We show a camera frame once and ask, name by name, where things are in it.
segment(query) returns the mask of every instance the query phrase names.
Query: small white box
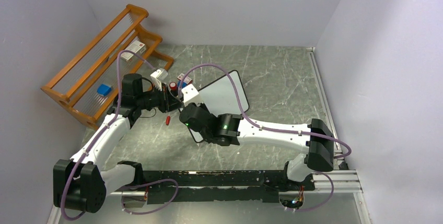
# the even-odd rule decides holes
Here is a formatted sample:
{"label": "small white box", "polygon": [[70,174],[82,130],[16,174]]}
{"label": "small white box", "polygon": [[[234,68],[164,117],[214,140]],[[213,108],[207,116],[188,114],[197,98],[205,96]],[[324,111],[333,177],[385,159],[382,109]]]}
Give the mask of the small white box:
{"label": "small white box", "polygon": [[[133,51],[134,53],[141,56],[144,52],[146,52],[146,45],[141,43],[140,41],[136,40],[136,41],[132,42],[126,48],[126,50]],[[133,57],[134,57],[134,54],[132,54],[132,53],[122,53],[122,55],[120,55],[120,58],[125,60],[126,62],[131,62]]]}

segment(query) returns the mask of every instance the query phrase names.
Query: blue item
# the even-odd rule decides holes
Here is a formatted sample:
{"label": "blue item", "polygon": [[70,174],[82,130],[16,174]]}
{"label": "blue item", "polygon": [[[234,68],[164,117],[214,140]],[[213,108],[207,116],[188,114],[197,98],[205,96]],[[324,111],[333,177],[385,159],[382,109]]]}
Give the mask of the blue item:
{"label": "blue item", "polygon": [[101,84],[98,88],[97,88],[97,93],[101,96],[106,96],[108,95],[110,92],[112,91],[112,87],[105,85],[105,84]]}
{"label": "blue item", "polygon": [[[177,82],[177,87],[180,87],[180,83],[181,81],[179,80],[179,82]],[[186,82],[183,82],[183,86],[181,88],[185,88],[188,84],[186,84]]]}

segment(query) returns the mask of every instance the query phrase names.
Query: white wall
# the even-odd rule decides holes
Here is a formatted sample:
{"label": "white wall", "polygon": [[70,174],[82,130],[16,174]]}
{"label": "white wall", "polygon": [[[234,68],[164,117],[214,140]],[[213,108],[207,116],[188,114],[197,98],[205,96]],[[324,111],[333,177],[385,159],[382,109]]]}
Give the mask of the white wall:
{"label": "white wall", "polygon": [[340,0],[88,0],[102,27],[132,3],[176,44],[314,46]]}
{"label": "white wall", "polygon": [[441,223],[443,0],[341,0],[316,51],[374,223]]}
{"label": "white wall", "polygon": [[46,223],[52,168],[84,127],[40,87],[97,33],[86,0],[0,0],[1,223]]}

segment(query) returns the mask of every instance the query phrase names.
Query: gray marble floor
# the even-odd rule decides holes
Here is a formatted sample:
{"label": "gray marble floor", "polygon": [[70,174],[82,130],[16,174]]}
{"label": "gray marble floor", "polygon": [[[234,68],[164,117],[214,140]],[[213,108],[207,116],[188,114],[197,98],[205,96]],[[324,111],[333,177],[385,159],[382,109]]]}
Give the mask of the gray marble floor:
{"label": "gray marble floor", "polygon": [[[305,48],[279,46],[164,45],[158,50],[176,61],[169,71],[171,81],[180,73],[201,63],[216,63],[227,70],[238,70],[248,96],[248,115],[261,121],[285,124],[309,123],[311,118],[325,121],[325,111]],[[161,66],[160,61],[150,60]],[[149,77],[151,70],[139,73]],[[196,87],[220,77],[213,67],[196,70],[191,76]],[[150,116],[153,112],[144,112]],[[171,116],[169,126],[166,116]],[[144,170],[243,170],[282,169],[297,156],[294,150],[265,145],[221,147],[193,141],[178,120],[178,112],[157,113],[139,119],[116,146],[105,169],[121,160],[137,161]],[[85,140],[92,131],[87,130]]]}

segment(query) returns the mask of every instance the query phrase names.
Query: red cap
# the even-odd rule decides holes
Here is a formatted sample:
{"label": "red cap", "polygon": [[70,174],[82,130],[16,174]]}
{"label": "red cap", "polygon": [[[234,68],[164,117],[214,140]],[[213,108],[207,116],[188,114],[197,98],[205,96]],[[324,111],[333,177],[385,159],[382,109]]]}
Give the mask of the red cap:
{"label": "red cap", "polygon": [[169,83],[169,88],[171,89],[171,91],[177,90],[177,83],[175,82]]}

